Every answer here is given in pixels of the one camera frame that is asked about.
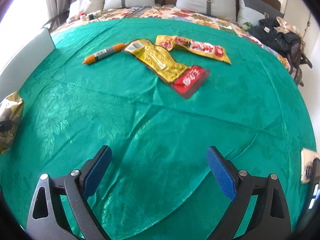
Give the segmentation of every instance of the floral bedspread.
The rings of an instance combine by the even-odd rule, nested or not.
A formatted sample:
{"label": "floral bedspread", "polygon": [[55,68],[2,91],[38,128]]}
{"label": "floral bedspread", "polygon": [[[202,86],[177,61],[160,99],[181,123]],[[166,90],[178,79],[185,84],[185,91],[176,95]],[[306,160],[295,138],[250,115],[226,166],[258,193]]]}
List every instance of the floral bedspread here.
{"label": "floral bedspread", "polygon": [[[221,31],[233,33],[238,37],[244,38],[252,43],[257,44],[261,48],[269,51],[274,54],[278,60],[282,63],[282,65],[290,71],[291,67],[286,58],[282,57],[279,53],[275,52],[273,49],[262,44],[257,38],[250,35],[248,32],[241,29],[241,27],[237,23],[228,22],[226,20],[222,20],[219,18],[206,16],[200,13],[195,13],[192,11],[187,11],[183,9],[179,9],[175,6],[152,6],[152,7],[142,7],[142,8],[125,8],[125,9],[117,9],[113,11],[103,12],[103,14],[98,18],[94,19],[91,22],[98,21],[108,21],[108,20],[116,20],[122,18],[159,18],[159,19],[170,19],[176,21],[185,21],[192,22],[200,25],[205,25],[211,28],[215,28]],[[81,26],[88,24],[89,22],[82,22],[81,20],[72,22],[70,24],[64,23],[56,28],[51,34],[55,34],[61,31],[64,31],[69,28]],[[295,76],[295,70],[291,73],[292,78]]]}

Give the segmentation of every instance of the food packaging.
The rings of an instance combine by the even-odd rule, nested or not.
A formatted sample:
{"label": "food packaging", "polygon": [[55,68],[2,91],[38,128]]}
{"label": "food packaging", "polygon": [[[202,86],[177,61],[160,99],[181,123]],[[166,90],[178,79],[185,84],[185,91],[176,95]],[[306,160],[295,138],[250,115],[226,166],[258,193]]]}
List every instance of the food packaging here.
{"label": "food packaging", "polygon": [[11,149],[22,117],[24,101],[18,92],[0,103],[0,154]]}
{"label": "food packaging", "polygon": [[164,83],[185,99],[190,98],[210,74],[210,70],[198,65],[190,67],[176,62],[166,49],[153,45],[147,39],[130,42],[124,51],[143,62]]}
{"label": "food packaging", "polygon": [[156,45],[161,46],[168,51],[177,49],[186,49],[194,54],[213,58],[231,64],[230,59],[226,54],[226,50],[217,45],[211,45],[207,42],[194,41],[180,36],[158,35]]}

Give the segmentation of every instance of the blue gripper pad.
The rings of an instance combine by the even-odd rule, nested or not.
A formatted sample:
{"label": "blue gripper pad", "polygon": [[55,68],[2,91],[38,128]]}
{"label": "blue gripper pad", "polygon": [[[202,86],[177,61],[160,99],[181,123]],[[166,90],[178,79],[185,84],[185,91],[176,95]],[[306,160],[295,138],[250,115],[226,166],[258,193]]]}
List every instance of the blue gripper pad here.
{"label": "blue gripper pad", "polygon": [[207,149],[207,164],[216,178],[224,196],[233,201],[233,199],[236,197],[235,182],[211,147]]}
{"label": "blue gripper pad", "polygon": [[112,150],[107,147],[96,161],[83,182],[82,196],[85,200],[93,196],[111,163]]}

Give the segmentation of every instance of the orange sausage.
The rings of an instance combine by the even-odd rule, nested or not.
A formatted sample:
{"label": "orange sausage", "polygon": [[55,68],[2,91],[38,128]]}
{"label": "orange sausage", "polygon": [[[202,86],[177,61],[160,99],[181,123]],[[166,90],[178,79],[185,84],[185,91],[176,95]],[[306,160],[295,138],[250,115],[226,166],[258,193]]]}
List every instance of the orange sausage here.
{"label": "orange sausage", "polygon": [[126,46],[126,44],[119,43],[119,44],[113,45],[112,47],[109,47],[107,49],[103,49],[101,51],[98,51],[97,53],[94,53],[94,54],[86,57],[84,59],[84,61],[82,62],[82,64],[91,65],[92,63],[95,63],[100,59],[103,59],[103,58],[111,56],[117,52],[120,52],[121,50],[124,49],[125,46]]}

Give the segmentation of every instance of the green bedsheet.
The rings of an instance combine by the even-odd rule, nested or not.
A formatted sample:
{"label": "green bedsheet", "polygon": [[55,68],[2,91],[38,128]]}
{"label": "green bedsheet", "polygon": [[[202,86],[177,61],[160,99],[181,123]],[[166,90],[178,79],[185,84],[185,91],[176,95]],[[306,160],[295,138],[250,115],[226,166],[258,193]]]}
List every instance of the green bedsheet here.
{"label": "green bedsheet", "polygon": [[[178,62],[211,70],[189,100],[126,53],[81,65],[113,44],[159,34],[221,45],[232,65],[172,51]],[[307,190],[300,150],[316,144],[303,99],[273,54],[231,33],[152,18],[92,23],[53,40],[55,51],[20,90],[21,127],[0,156],[4,197],[24,228],[40,175],[66,175],[103,144],[112,163],[88,202],[112,239],[206,239],[229,204],[206,163],[211,145],[252,175],[276,173],[295,225]],[[70,208],[67,216],[79,234]]]}

